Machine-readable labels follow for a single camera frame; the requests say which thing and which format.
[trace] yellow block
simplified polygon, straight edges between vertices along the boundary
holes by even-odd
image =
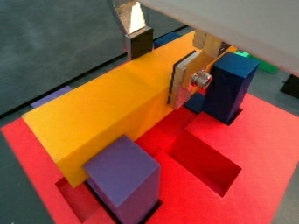
[[[82,165],[121,136],[136,140],[172,111],[173,63],[192,50],[189,33],[22,115],[70,185]]]

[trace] blue block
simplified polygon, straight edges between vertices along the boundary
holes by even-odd
[[[182,104],[182,106],[194,114],[198,114],[202,110],[204,95],[194,93],[190,99]]]
[[[176,34],[174,32],[168,32],[153,42],[153,49],[158,48],[160,46],[164,46],[170,41],[176,40],[180,36],[181,35]]]
[[[160,165],[121,136],[84,165],[88,184],[124,224],[138,223],[158,201]]]
[[[204,97],[202,111],[226,125],[238,114],[256,70],[257,61],[232,52],[226,52],[210,67],[212,82]]]

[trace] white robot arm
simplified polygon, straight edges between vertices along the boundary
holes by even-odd
[[[299,77],[299,1],[138,0]]]

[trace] red mat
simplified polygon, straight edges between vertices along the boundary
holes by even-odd
[[[241,108],[229,126],[181,108],[137,139],[162,167],[162,205],[148,223],[270,222],[299,160],[299,119],[250,95]],[[65,200],[55,185],[62,176],[22,119],[2,132],[55,223],[80,223],[72,196]],[[113,223],[101,207],[80,217]]]
[[[23,120],[17,119],[1,131],[54,223],[114,223],[85,185],[73,189],[62,181],[61,172]]]

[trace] purple block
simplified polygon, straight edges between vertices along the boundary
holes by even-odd
[[[158,163],[121,136],[85,163],[84,169],[88,184],[121,223],[138,223],[158,200]]]
[[[53,100],[58,96],[66,94],[70,90],[72,90],[72,88],[69,86],[61,88],[55,92],[53,92],[53,93],[47,94],[45,97],[42,97],[38,101],[33,102],[31,107],[34,109],[38,108],[45,102],[49,102],[50,100]]]

